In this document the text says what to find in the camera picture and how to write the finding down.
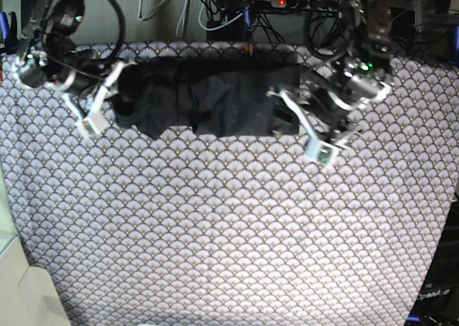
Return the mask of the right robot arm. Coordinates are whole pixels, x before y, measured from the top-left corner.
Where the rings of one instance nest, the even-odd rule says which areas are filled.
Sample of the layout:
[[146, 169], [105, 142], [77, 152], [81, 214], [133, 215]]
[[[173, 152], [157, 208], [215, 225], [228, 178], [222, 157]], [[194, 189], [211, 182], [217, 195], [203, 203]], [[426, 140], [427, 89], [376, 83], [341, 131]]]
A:
[[79, 95], [99, 85], [118, 61], [126, 36], [126, 21], [116, 0], [107, 0], [118, 18], [118, 39], [105, 58], [90, 49], [78, 52], [71, 36], [85, 17], [85, 0], [37, 0], [16, 50], [12, 74], [24, 89], [45, 84]]

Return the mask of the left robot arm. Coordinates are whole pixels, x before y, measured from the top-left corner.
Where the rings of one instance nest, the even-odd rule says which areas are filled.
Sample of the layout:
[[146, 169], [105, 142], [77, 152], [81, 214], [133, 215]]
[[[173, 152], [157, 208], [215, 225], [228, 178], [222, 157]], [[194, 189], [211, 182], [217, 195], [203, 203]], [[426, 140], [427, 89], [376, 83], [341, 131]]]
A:
[[[340, 42], [318, 46], [311, 32], [315, 13], [337, 3], [336, 28]], [[342, 147], [359, 132], [349, 115], [381, 102], [392, 88], [390, 39], [392, 27], [389, 0], [320, 0], [310, 5], [303, 23], [306, 49], [319, 61], [304, 69], [308, 93], [280, 89], [275, 96], [293, 102], [298, 112], [288, 106], [281, 111], [289, 118], [274, 135], [297, 131], [302, 125], [311, 142]]]

